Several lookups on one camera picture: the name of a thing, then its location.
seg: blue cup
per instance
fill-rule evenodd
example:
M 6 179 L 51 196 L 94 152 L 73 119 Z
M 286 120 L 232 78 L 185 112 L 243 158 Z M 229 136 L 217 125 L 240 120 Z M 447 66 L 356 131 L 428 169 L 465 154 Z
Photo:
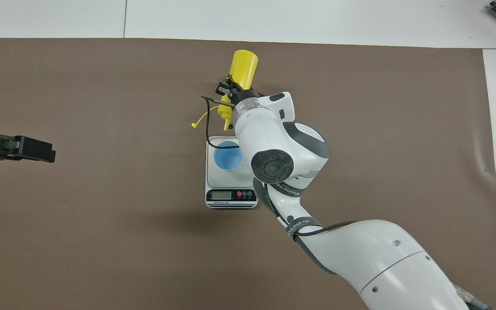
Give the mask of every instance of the blue cup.
M 223 141 L 218 146 L 235 146 L 233 141 Z M 233 170 L 242 163 L 242 153 L 238 147 L 234 149 L 215 149 L 214 161 L 223 170 Z

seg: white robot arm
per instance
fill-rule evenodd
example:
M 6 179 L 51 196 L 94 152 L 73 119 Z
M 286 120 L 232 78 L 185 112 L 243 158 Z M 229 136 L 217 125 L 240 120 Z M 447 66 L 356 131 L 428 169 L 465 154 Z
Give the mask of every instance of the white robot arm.
M 317 265 L 346 279 L 371 310 L 472 307 L 400 226 L 364 220 L 323 228 L 301 206 L 301 195 L 327 162 L 329 150 L 317 131 L 294 122 L 288 92 L 262 96 L 255 90 L 236 89 L 228 94 L 240 151 L 254 173 L 256 195 Z

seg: brown mat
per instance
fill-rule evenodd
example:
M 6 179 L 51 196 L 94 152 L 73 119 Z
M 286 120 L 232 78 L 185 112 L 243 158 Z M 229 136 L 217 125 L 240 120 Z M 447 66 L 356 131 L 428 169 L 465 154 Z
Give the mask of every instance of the brown mat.
M 0 161 L 0 310 L 366 309 L 264 207 L 205 206 L 204 133 L 189 124 L 236 49 L 260 58 L 254 87 L 290 91 L 329 144 L 305 208 L 401 225 L 496 309 L 480 50 L 0 39 L 0 133 L 57 150 L 55 164 Z

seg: yellow squeeze bottle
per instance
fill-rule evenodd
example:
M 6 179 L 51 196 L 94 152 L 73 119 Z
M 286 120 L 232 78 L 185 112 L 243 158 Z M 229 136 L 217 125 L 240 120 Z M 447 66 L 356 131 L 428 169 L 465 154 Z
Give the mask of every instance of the yellow squeeze bottle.
M 254 78 L 254 73 L 256 73 L 257 66 L 257 56 L 251 51 L 238 50 L 232 56 L 231 69 L 229 74 L 232 76 L 233 80 L 238 83 L 243 90 L 249 90 L 252 85 L 252 78 Z M 227 95 L 221 98 L 224 102 L 231 102 Z M 224 105 L 220 105 L 218 114 L 225 121 L 225 126 L 223 130 L 229 129 L 229 124 L 233 117 L 232 108 Z

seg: digital scale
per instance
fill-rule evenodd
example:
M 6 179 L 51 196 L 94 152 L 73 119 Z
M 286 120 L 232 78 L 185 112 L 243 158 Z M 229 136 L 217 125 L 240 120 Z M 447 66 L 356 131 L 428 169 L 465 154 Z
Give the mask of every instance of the digital scale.
M 236 137 L 210 137 L 213 145 L 231 141 L 238 145 Z M 215 149 L 206 143 L 206 205 L 219 210 L 246 210 L 257 205 L 254 192 L 254 176 L 242 158 L 240 164 L 231 170 L 225 170 L 215 162 L 215 152 L 230 151 Z

